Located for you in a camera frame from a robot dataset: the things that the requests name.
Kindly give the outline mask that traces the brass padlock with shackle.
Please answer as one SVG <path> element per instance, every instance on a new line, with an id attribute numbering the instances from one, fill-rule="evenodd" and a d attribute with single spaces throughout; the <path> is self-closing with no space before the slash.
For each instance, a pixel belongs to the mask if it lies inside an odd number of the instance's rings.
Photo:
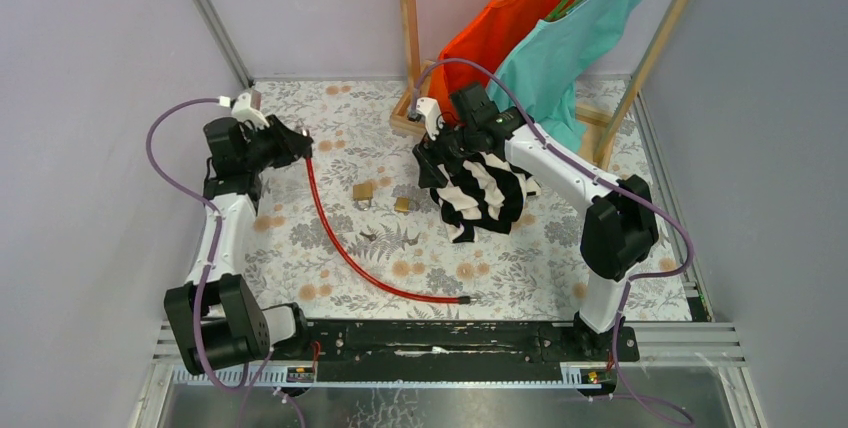
<path id="1" fill-rule="evenodd" d="M 374 198 L 374 185 L 371 182 L 363 182 L 352 187 L 352 200 L 354 207 L 360 211 L 368 211 L 372 207 Z"/>

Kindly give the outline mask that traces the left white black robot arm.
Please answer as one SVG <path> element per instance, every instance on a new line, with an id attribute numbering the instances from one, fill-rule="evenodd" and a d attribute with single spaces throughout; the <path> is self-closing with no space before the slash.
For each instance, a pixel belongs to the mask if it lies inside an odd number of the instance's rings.
<path id="1" fill-rule="evenodd" d="M 203 133 L 210 151 L 201 200 L 206 210 L 198 259 L 186 281 L 164 297 L 167 320 L 187 371 L 202 375 L 265 358 L 296 359 L 310 333 L 294 302 L 264 310 L 245 279 L 245 242 L 257 219 L 261 173 L 312 153 L 305 131 L 270 115 L 264 127 L 223 117 Z"/>

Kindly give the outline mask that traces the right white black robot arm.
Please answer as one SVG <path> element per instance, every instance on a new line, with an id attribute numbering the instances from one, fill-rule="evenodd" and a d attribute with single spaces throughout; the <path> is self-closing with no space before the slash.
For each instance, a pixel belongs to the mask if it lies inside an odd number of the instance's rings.
<path id="1" fill-rule="evenodd" d="M 656 208 L 639 177 L 617 178 L 554 140 L 521 106 L 500 110 L 474 83 L 455 93 L 461 121 L 451 125 L 438 101 L 419 97 L 414 115 L 425 127 L 412 153 L 419 185 L 449 215 L 454 239 L 473 240 L 481 227 L 507 232 L 537 187 L 552 190 L 582 219 L 580 253 L 589 292 L 577 312 L 583 325 L 575 350 L 597 360 L 613 346 L 625 284 L 659 238 Z"/>

